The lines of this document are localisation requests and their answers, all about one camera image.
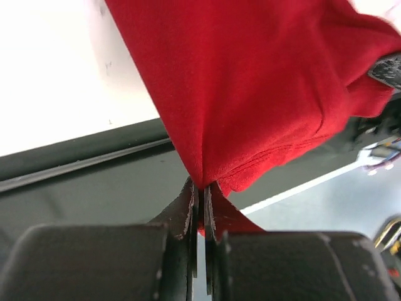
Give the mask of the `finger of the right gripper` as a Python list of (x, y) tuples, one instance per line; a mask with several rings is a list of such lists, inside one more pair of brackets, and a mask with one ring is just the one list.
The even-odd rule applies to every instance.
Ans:
[(400, 90), (400, 53), (392, 53), (378, 59), (369, 69), (368, 76)]

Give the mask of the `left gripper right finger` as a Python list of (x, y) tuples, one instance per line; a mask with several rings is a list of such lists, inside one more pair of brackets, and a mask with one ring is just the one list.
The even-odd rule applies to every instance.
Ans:
[(206, 247), (207, 293), (213, 300), (219, 300), (217, 246), (225, 234), (263, 233), (264, 230), (238, 210), (223, 194), (217, 182), (203, 192), (203, 225)]

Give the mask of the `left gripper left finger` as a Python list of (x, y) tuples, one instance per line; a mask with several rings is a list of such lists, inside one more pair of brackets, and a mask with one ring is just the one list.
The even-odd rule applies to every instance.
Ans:
[(179, 195), (151, 223), (168, 229), (155, 300), (192, 300), (197, 277), (198, 189), (187, 179)]

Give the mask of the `dark red t shirt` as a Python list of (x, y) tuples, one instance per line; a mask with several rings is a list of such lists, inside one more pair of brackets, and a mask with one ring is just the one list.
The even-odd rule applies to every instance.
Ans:
[(348, 1), (108, 1), (197, 187), (243, 191), (270, 169), (376, 117), (393, 89), (368, 74), (400, 52)]

